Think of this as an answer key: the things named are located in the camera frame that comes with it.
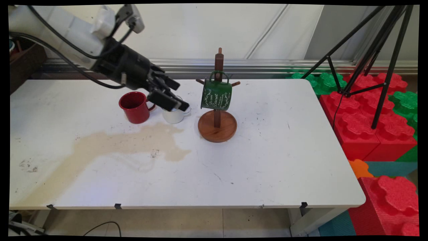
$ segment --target wooden base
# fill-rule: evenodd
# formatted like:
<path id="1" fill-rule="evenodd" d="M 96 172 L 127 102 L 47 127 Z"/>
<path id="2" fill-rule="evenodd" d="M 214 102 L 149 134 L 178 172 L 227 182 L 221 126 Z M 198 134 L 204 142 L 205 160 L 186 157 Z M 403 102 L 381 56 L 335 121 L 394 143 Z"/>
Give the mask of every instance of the wooden base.
<path id="1" fill-rule="evenodd" d="M 221 111 L 220 128 L 214 127 L 214 111 L 203 114 L 198 121 L 199 133 L 209 142 L 225 142 L 233 137 L 238 127 L 232 114 Z"/>

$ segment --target red foam block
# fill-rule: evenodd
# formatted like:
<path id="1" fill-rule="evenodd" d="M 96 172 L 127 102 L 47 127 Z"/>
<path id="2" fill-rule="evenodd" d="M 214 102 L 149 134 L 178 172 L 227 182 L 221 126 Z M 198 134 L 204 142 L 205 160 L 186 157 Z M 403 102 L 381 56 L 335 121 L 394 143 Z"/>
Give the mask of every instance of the red foam block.
<path id="1" fill-rule="evenodd" d="M 356 235 L 419 236 L 416 186 L 403 177 L 358 179 L 366 202 L 348 209 Z"/>
<path id="2" fill-rule="evenodd" d="M 320 96 L 319 100 L 321 107 L 323 108 L 325 115 L 327 116 L 327 119 L 331 125 L 333 124 L 334 113 L 337 110 L 337 106 L 339 105 L 341 97 L 342 95 L 337 92 L 332 92 L 329 95 Z M 339 110 L 337 110 L 336 121 L 344 113 L 360 113 L 359 107 L 360 103 L 358 103 L 358 101 L 356 101 L 353 96 L 351 96 L 350 98 L 343 96 L 340 108 Z"/>
<path id="3" fill-rule="evenodd" d="M 377 84 L 384 83 L 385 79 L 386 79 L 386 73 L 380 73 L 379 75 L 377 75 L 376 77 L 373 78 L 373 80 Z M 404 92 L 406 92 L 406 87 L 407 87 L 407 82 L 403 81 L 401 76 L 393 73 L 387 93 L 388 93 L 388 95 L 392 95 L 396 91 L 400 91 L 400 92 L 404 93 Z"/>
<path id="4" fill-rule="evenodd" d="M 343 77 L 343 80 L 348 83 L 353 75 L 354 74 L 350 74 L 346 77 Z M 364 76 L 364 74 L 360 74 L 352 85 L 351 92 L 362 90 L 375 85 L 377 85 L 377 82 L 374 81 L 374 77 L 372 75 Z"/>
<path id="5" fill-rule="evenodd" d="M 336 116 L 334 133 L 349 160 L 364 159 L 380 144 L 376 130 L 370 128 L 369 119 L 361 113 Z"/>
<path id="6" fill-rule="evenodd" d="M 377 104 L 379 103 L 381 90 L 375 89 L 355 95 L 356 100 L 360 103 L 360 110 L 364 115 L 370 116 L 373 120 L 376 113 Z M 385 98 L 381 114 L 393 114 L 394 103 Z"/>
<path id="7" fill-rule="evenodd" d="M 407 125 L 406 118 L 395 113 L 380 115 L 376 136 L 380 144 L 362 160 L 365 162 L 394 162 L 414 146 L 415 130 Z"/>

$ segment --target robotic arm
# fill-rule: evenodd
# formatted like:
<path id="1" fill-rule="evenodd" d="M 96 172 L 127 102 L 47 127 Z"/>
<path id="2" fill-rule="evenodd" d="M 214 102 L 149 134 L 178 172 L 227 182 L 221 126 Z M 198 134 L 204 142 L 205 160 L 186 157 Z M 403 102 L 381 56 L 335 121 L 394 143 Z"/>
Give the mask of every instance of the robotic arm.
<path id="1" fill-rule="evenodd" d="M 128 33 L 118 42 L 113 34 L 125 22 Z M 110 88 L 128 87 L 132 90 L 146 89 L 150 102 L 171 111 L 185 111 L 189 104 L 177 98 L 171 89 L 180 84 L 165 74 L 160 67 L 130 49 L 122 42 L 131 31 L 140 33 L 144 24 L 134 4 L 125 4 L 117 14 L 101 5 L 94 24 L 57 6 L 9 7 L 9 34 L 21 36 L 51 48 L 70 63 L 70 60 L 91 71 L 104 74 L 121 84 Z"/>

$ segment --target teal foam mat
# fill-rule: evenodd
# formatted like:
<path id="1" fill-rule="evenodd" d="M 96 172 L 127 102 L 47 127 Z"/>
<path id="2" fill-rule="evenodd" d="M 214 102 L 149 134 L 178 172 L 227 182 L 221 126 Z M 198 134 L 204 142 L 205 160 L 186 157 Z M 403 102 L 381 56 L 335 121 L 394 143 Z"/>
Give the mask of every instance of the teal foam mat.
<path id="1" fill-rule="evenodd" d="M 348 211 L 319 227 L 320 236 L 356 236 Z"/>
<path id="2" fill-rule="evenodd" d="M 405 177 L 418 168 L 417 162 L 366 162 L 369 172 L 377 176 Z"/>

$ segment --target red mug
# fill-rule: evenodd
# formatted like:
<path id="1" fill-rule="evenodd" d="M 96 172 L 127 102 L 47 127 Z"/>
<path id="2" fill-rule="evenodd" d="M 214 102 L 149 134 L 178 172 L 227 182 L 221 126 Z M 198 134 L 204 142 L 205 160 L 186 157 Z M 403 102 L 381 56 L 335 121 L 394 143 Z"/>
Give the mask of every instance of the red mug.
<path id="1" fill-rule="evenodd" d="M 129 122 L 134 124 L 141 124 L 146 121 L 150 116 L 156 105 L 147 107 L 147 97 L 145 94 L 133 91 L 124 94 L 119 100 L 119 106 L 125 112 Z"/>

